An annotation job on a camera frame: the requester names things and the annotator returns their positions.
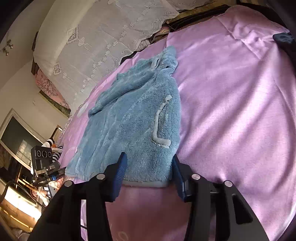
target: bed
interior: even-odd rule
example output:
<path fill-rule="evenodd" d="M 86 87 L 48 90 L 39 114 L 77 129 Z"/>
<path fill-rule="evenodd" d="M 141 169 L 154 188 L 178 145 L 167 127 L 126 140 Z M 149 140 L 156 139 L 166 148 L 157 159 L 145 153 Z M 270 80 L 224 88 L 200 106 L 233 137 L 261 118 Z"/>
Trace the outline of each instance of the bed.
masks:
<path fill-rule="evenodd" d="M 296 207 L 295 73 L 288 56 L 272 39 L 273 34 L 288 30 L 254 10 L 234 6 L 221 16 L 169 33 L 119 65 L 143 39 L 157 32 L 165 19 L 208 1 L 139 3 L 128 18 L 122 14 L 131 10 L 127 1 L 75 1 L 77 7 L 73 4 L 69 8 L 66 0 L 61 1 L 63 8 L 55 2 L 39 31 L 34 52 L 35 61 L 72 110 L 60 139 L 64 144 L 61 166 L 71 161 L 87 125 L 88 110 L 117 73 L 173 45 L 179 62 L 173 77 L 182 105 L 179 159 L 210 181 L 232 180 L 270 240 L 292 237 L 289 224 L 295 222 Z M 210 4 L 218 7 L 225 2 Z M 285 16 L 287 5 L 268 3 L 278 8 L 281 24 L 293 33 L 293 18 Z M 123 9 L 117 12 L 120 24 L 114 22 L 116 18 L 106 17 L 114 16 L 118 7 Z M 145 29 L 147 23 L 152 23 L 152 28 Z M 116 202 L 107 204 L 107 211 L 115 240 L 173 241 L 184 238 L 190 207 L 179 200 L 173 185 L 123 186 Z M 81 221 L 87 226 L 85 203 Z M 83 229 L 82 236 L 87 239 Z"/>
<path fill-rule="evenodd" d="M 178 60 L 173 77 L 182 109 L 180 161 L 210 181 L 232 180 L 269 239 L 279 240 L 295 216 L 296 204 L 296 81 L 288 56 L 272 39 L 280 32 L 288 30 L 259 12 L 233 6 L 225 14 L 169 33 L 98 80 L 60 139 L 61 166 L 71 161 L 88 110 L 117 73 L 173 45 Z M 190 206 L 181 202 L 173 185 L 123 186 L 117 200 L 106 206 L 115 240 L 184 238 Z M 81 221 L 87 226 L 85 203 Z"/>

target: lace fabric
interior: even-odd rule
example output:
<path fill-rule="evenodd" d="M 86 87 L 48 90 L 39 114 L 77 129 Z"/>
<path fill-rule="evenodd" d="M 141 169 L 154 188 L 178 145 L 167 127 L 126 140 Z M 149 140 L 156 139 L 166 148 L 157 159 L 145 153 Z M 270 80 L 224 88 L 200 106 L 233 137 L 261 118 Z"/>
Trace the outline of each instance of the lace fabric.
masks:
<path fill-rule="evenodd" d="M 50 80 L 75 113 L 97 82 L 123 57 L 145 47 L 143 40 L 159 31 L 166 19 L 206 2 L 210 1 L 94 1 L 64 46 Z"/>

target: camera lens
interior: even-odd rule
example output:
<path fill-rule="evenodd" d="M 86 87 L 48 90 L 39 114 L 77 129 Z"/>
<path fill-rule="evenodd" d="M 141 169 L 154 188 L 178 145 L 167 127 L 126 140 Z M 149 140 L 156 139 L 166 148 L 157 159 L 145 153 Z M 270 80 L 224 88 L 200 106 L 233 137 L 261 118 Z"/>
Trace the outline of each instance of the camera lens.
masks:
<path fill-rule="evenodd" d="M 46 158 L 46 157 L 47 157 L 47 153 L 46 153 L 46 151 L 42 151 L 42 157 L 43 157 L 43 158 Z"/>

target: screw head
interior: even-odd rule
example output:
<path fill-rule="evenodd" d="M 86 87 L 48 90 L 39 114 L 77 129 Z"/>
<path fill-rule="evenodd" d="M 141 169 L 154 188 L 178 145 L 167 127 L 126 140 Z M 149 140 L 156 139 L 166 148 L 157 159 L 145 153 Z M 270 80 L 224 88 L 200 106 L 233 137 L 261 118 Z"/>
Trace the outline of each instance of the screw head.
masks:
<path fill-rule="evenodd" d="M 198 174 L 192 174 L 192 179 L 194 179 L 194 180 L 199 180 L 200 179 L 200 175 L 198 175 Z"/>
<path fill-rule="evenodd" d="M 65 181 L 65 183 L 64 183 L 64 185 L 65 185 L 66 187 L 70 187 L 72 184 L 73 184 L 73 182 L 70 181 L 70 180 Z"/>
<path fill-rule="evenodd" d="M 98 179 L 98 180 L 103 180 L 103 179 L 105 179 L 105 174 L 104 173 L 99 173 L 97 176 L 96 176 L 96 178 Z"/>
<path fill-rule="evenodd" d="M 233 183 L 232 183 L 231 181 L 228 181 L 228 180 L 227 180 L 227 181 L 224 182 L 224 185 L 225 185 L 226 187 L 229 187 L 229 188 L 230 188 L 230 187 L 232 187 Z"/>

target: pink bedsheet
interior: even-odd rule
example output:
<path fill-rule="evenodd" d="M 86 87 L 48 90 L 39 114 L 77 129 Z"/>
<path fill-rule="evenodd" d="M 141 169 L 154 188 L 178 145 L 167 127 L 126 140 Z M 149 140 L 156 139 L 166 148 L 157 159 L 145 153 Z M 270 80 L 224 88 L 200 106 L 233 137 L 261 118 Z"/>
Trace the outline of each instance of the pink bedsheet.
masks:
<path fill-rule="evenodd" d="M 272 39 L 284 31 L 258 12 L 234 6 L 137 53 L 102 79 L 75 113 L 61 140 L 62 166 L 76 151 L 88 110 L 116 74 L 173 45 L 182 108 L 180 161 L 210 181 L 232 180 L 269 239 L 277 240 L 295 214 L 296 198 L 296 79 Z M 182 203 L 174 185 L 123 186 L 106 207 L 114 240 L 184 239 L 190 204 Z"/>

